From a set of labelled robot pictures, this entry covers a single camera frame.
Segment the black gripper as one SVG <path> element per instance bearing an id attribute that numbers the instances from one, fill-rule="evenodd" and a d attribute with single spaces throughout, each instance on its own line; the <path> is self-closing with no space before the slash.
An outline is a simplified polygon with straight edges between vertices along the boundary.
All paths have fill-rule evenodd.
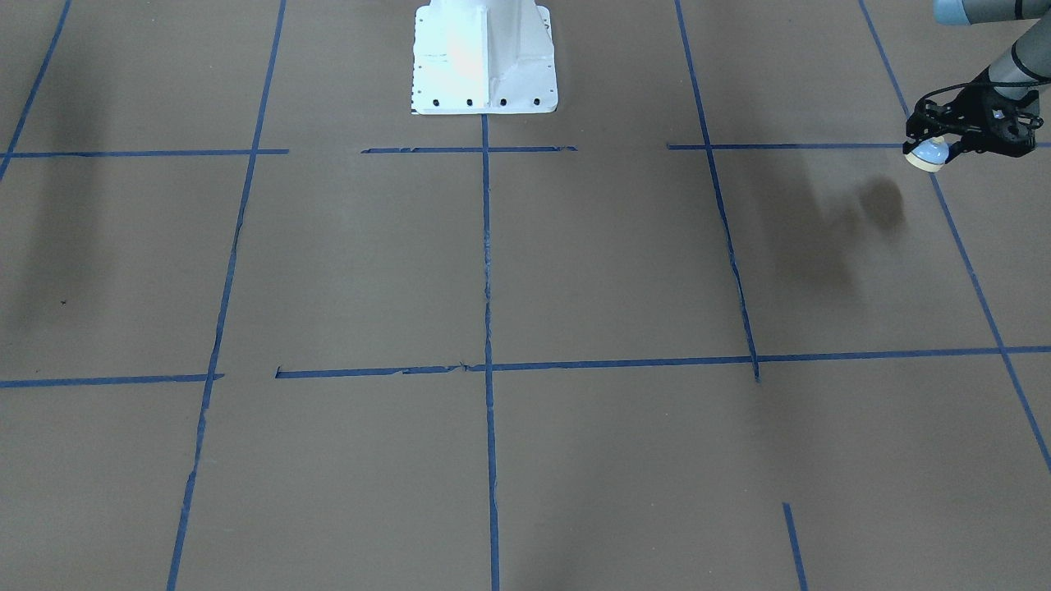
<path id="1" fill-rule="evenodd" d="M 994 86 L 984 70 L 957 95 L 959 119 L 968 131 L 961 135 L 957 154 L 994 152 L 1021 158 L 1037 147 L 1040 120 L 1040 86 L 1022 86 L 1012 80 Z"/>

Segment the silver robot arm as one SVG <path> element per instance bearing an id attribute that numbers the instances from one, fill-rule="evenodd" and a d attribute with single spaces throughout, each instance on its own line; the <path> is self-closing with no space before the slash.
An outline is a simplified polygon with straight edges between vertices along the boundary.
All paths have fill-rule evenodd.
<path id="1" fill-rule="evenodd" d="M 1047 1 L 934 1 L 939 24 L 1028 24 L 975 78 L 944 89 L 946 103 L 927 94 L 918 102 L 909 133 L 942 166 L 964 154 L 1021 158 L 1037 146 L 1044 126 L 1040 94 L 1049 89 Z"/>

